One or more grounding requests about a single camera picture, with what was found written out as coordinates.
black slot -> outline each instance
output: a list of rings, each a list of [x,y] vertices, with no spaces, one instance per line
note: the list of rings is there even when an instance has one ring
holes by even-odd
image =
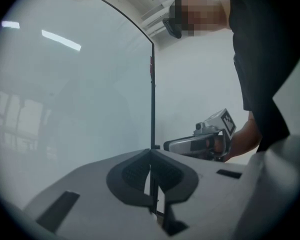
[[[36,222],[46,230],[55,233],[79,197],[78,193],[65,191]]]
[[[235,178],[235,179],[240,179],[240,177],[242,175],[241,172],[235,172],[235,171],[223,170],[223,169],[218,170],[216,173],[224,175],[224,176],[228,176],[231,178]]]

ceiling light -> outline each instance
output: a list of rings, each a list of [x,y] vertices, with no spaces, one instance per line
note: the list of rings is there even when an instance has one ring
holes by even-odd
[[[45,31],[45,30],[42,30],[42,35],[45,37],[45,38],[49,38],[51,40],[54,40],[56,42],[59,42],[65,46],[68,46],[72,49],[75,49],[77,51],[80,51],[81,49],[81,45],[80,44],[77,44],[75,42],[72,42],[71,40],[68,40],[62,36],[59,36],[57,34],[54,34],[54,33],[51,33],[51,32],[48,32],[48,31]]]
[[[1,26],[4,28],[20,29],[19,22],[14,21],[1,21]]]

person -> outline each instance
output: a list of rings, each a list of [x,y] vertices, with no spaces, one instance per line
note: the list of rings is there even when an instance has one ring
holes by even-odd
[[[300,58],[299,19],[300,0],[175,0],[170,6],[163,23],[176,38],[221,29],[233,32],[233,60],[243,109],[249,113],[223,161],[257,146],[258,152],[265,151],[289,135],[272,98]],[[212,142],[220,152],[221,140]]]

white ceiling beam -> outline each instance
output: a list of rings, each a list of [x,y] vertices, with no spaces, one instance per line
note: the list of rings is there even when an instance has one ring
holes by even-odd
[[[159,23],[155,24],[154,26],[150,27],[148,30],[146,30],[146,33],[150,35],[152,32],[161,29],[162,27],[165,27],[164,23],[160,21]]]
[[[146,20],[144,20],[141,23],[141,27],[145,28],[146,26],[148,26],[151,22],[154,22],[156,19],[160,18],[161,16],[167,14],[169,12],[169,7],[165,7],[160,11],[157,11],[155,14],[151,15],[149,18],[147,18]]]
[[[152,38],[152,37],[154,37],[156,34],[162,32],[162,31],[165,31],[165,30],[166,30],[166,28],[163,26],[162,28],[159,28],[158,30],[156,30],[156,31],[152,32],[151,34],[149,34],[149,37]]]

